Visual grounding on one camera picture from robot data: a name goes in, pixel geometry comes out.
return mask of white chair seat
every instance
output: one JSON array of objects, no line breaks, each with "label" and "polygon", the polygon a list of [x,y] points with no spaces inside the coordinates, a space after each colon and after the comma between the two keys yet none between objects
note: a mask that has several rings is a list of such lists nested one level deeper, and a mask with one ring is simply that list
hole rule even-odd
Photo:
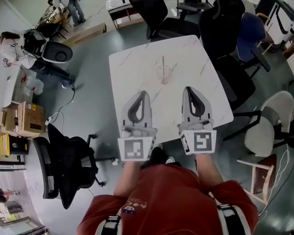
[{"label": "white chair seat", "polygon": [[[250,123],[256,119],[257,117],[252,117]],[[260,122],[246,131],[245,146],[260,157],[267,157],[271,154],[273,143],[274,129],[265,117],[260,117]]]}]

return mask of floor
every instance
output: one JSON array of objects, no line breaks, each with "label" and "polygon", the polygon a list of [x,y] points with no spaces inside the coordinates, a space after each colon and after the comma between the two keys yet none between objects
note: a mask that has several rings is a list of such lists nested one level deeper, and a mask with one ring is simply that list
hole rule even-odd
[{"label": "floor", "polygon": [[[85,0],[88,5],[81,4],[85,15],[91,16],[98,22],[104,20],[112,21],[105,11],[105,0]],[[169,8],[169,15],[174,15],[176,0],[166,0]],[[118,127],[113,102],[111,88],[109,55],[127,48],[148,43],[146,40],[146,25],[139,23],[124,27],[118,31],[99,35],[93,39],[85,41],[73,48],[74,57],[63,66],[68,72],[76,76],[76,93],[72,103],[62,109],[65,116],[63,132],[65,136],[80,136],[87,138],[88,134],[96,133],[98,138],[92,141],[91,146],[96,150],[96,157],[118,157]],[[237,112],[253,111],[259,107],[264,100],[275,92],[288,89],[288,83],[293,79],[291,70],[287,62],[280,54],[266,54],[272,70],[267,73],[264,69],[253,78],[256,92],[242,105]],[[72,91],[62,89],[57,82],[51,78],[43,79],[45,82],[44,92],[41,96],[35,97],[36,103],[46,109],[46,116],[51,116],[58,111],[59,107],[68,103],[72,98]],[[294,83],[289,88],[294,97]],[[248,187],[250,184],[251,169],[243,164],[238,164],[236,160],[244,157],[248,158],[248,150],[244,146],[244,135],[227,142],[222,142],[222,138],[234,132],[242,126],[247,125],[248,118],[236,118],[230,124],[217,128],[218,143],[214,161],[222,173],[225,180],[237,180],[242,186]],[[54,123],[61,129],[61,117]],[[164,149],[169,155],[180,161],[184,167],[195,170],[194,158],[185,156],[180,140],[170,141],[164,144]],[[285,151],[285,147],[275,149],[278,161]],[[290,151],[290,161],[283,172],[279,184],[273,190],[271,203],[267,208],[267,216],[256,228],[255,234],[287,234],[294,225],[294,150]],[[282,160],[282,168],[285,165],[285,157]],[[76,234],[76,228],[82,220],[93,195],[112,194],[118,176],[122,170],[122,163],[112,166],[109,162],[98,163],[99,180],[105,181],[103,188],[94,184],[88,191],[81,189],[77,192],[75,199],[68,210],[64,210],[60,199],[44,200],[43,181],[39,160],[33,144],[29,145],[29,155],[26,157],[26,171],[24,178],[28,187],[28,194],[34,206],[39,221],[50,228],[52,234],[70,235]],[[257,204],[259,212],[264,206]]]}]

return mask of red t-shirt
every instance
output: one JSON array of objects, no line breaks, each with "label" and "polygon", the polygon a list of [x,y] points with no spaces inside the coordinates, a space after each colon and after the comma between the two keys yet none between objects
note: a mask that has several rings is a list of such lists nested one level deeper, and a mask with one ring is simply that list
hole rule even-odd
[{"label": "red t-shirt", "polygon": [[[96,196],[77,234],[94,235],[103,220],[122,208],[124,235],[166,235],[178,231],[221,235],[217,204],[201,188],[198,176],[191,170],[167,164],[146,168],[129,198]],[[254,231],[257,208],[236,181],[219,184],[211,192],[222,204],[240,207]]]}]

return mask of woman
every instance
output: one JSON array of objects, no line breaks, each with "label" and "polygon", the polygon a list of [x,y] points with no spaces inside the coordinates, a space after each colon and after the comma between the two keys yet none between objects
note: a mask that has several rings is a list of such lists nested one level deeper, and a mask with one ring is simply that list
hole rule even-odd
[{"label": "woman", "polygon": [[0,52],[7,59],[7,65],[16,65],[21,68],[30,69],[36,73],[51,75],[57,78],[63,88],[73,88],[74,77],[53,63],[36,58],[23,51],[24,37],[22,35],[3,32],[0,34]]},{"label": "woman", "polygon": [[15,196],[15,195],[20,195],[18,191],[3,191],[0,189],[0,203],[5,203],[6,201],[9,200],[10,196]]}]

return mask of blue chair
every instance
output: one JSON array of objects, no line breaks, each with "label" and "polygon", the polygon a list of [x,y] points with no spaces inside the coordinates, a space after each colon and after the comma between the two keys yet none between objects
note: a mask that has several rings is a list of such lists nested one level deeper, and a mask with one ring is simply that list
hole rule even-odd
[{"label": "blue chair", "polygon": [[245,63],[255,63],[255,52],[259,52],[257,48],[258,41],[266,37],[266,30],[261,18],[256,15],[245,12],[241,20],[241,28],[237,38],[236,50],[239,59]]}]

